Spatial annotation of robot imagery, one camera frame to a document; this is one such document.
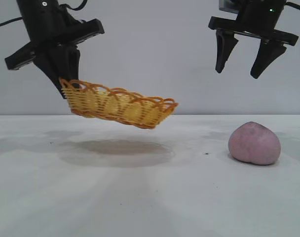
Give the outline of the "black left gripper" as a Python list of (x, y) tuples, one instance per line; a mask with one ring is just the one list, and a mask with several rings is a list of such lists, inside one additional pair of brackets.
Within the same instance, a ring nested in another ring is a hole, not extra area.
[(76, 20), (68, 13), (71, 7), (57, 0), (18, 0), (17, 5), (30, 42), (5, 58), (7, 68), (18, 70), (33, 61), (65, 99), (59, 78), (79, 79), (77, 45), (104, 34), (101, 21)]

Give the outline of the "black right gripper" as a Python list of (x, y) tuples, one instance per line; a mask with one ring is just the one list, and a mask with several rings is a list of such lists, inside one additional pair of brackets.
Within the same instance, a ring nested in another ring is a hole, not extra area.
[(212, 16), (208, 27), (216, 30), (215, 70), (221, 73), (238, 43), (234, 34), (262, 39), (250, 75), (258, 79), (263, 71), (285, 53), (285, 44), (296, 45), (299, 37), (275, 29), (286, 4), (285, 0), (244, 0), (234, 20)]

